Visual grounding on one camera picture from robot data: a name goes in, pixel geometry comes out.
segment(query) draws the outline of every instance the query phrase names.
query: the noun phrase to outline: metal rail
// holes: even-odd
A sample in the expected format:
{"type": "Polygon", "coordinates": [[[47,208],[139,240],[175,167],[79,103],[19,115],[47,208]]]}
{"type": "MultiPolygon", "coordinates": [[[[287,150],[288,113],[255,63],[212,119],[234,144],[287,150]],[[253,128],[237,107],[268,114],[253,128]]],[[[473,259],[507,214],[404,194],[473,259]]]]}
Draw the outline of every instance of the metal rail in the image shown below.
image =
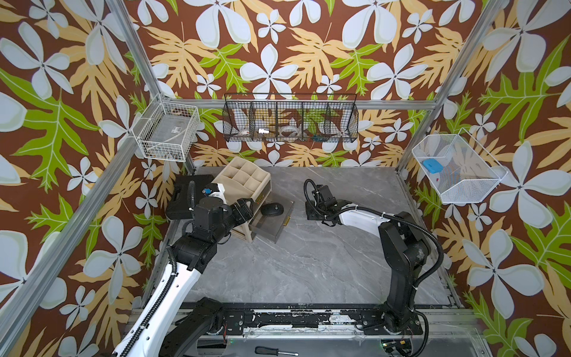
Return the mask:
{"type": "Polygon", "coordinates": [[[123,30],[127,47],[129,51],[131,51],[135,65],[139,68],[143,82],[151,92],[151,98],[159,98],[160,101],[163,95],[156,82],[155,74],[152,72],[151,62],[148,60],[143,43],[133,28],[125,3],[123,0],[106,0],[106,2],[111,12],[115,14],[115,18],[123,30]]]}
{"type": "MultiPolygon", "coordinates": [[[[222,109],[224,99],[170,99],[180,104],[194,105],[201,109],[222,109]]],[[[365,101],[356,100],[357,109],[392,109],[392,110],[433,110],[436,107],[434,101],[365,101]]]]}
{"type": "Polygon", "coordinates": [[[136,146],[133,137],[125,141],[59,234],[57,242],[53,243],[44,258],[39,261],[33,274],[30,274],[26,283],[14,292],[4,306],[0,323],[0,356],[8,356],[10,353],[55,278],[85,236],[109,192],[131,161],[136,146]]]}

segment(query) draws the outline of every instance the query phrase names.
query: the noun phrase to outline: marble countertop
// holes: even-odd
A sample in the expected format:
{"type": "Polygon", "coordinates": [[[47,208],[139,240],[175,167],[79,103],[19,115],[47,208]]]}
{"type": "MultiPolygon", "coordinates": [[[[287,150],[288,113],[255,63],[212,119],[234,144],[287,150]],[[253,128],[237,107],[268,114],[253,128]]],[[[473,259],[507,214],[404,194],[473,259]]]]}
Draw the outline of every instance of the marble countertop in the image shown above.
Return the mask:
{"type": "MultiPolygon", "coordinates": [[[[216,175],[221,167],[201,167],[216,175]]],[[[327,227],[307,220],[303,182],[329,185],[338,199],[379,211],[409,211],[393,168],[263,167],[272,191],[295,201],[291,220],[277,244],[264,238],[247,243],[231,237],[187,295],[186,302],[207,296],[222,302],[381,303],[391,269],[381,242],[354,227],[327,227]]],[[[449,304],[437,274],[422,282],[417,304],[449,304]]]]}

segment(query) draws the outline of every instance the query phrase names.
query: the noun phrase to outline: white wire basket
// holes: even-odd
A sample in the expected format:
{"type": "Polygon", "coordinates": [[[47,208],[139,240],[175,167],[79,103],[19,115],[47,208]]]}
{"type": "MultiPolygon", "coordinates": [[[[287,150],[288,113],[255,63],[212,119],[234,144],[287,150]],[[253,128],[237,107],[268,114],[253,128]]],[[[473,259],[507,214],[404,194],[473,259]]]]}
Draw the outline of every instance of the white wire basket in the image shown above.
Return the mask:
{"type": "Polygon", "coordinates": [[[200,123],[195,106],[163,102],[148,118],[137,136],[143,156],[150,159],[184,162],[200,123]]]}
{"type": "Polygon", "coordinates": [[[427,135],[412,154],[419,162],[443,204],[480,203],[508,174],[480,142],[467,131],[427,135]],[[467,134],[467,142],[461,134],[467,134]],[[434,159],[442,170],[431,173],[424,162],[434,159]]]}

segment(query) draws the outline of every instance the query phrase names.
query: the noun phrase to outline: beige storage organizer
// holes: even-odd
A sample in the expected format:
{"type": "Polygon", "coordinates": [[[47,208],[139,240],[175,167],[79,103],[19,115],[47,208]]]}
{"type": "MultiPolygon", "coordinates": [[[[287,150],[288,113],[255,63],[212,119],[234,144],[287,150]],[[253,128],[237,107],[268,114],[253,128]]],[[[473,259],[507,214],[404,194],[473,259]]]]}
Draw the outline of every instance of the beige storage organizer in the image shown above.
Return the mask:
{"type": "MultiPolygon", "coordinates": [[[[239,198],[253,199],[254,206],[252,211],[254,216],[272,191],[270,173],[239,157],[233,158],[230,164],[212,182],[224,185],[224,197],[226,197],[228,204],[236,203],[239,198]]],[[[246,222],[235,227],[232,233],[248,242],[252,242],[252,232],[249,224],[249,222],[246,222]]]]}

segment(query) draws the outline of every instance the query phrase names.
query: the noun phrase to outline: blue sponge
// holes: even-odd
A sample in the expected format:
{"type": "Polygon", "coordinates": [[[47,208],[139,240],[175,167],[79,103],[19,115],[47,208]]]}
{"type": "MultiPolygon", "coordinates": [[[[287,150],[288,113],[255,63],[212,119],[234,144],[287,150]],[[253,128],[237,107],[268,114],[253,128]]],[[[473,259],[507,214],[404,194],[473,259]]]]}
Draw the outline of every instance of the blue sponge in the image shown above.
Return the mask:
{"type": "Polygon", "coordinates": [[[440,162],[435,159],[427,159],[423,161],[423,166],[426,167],[428,172],[431,174],[437,174],[444,169],[440,162]]]}

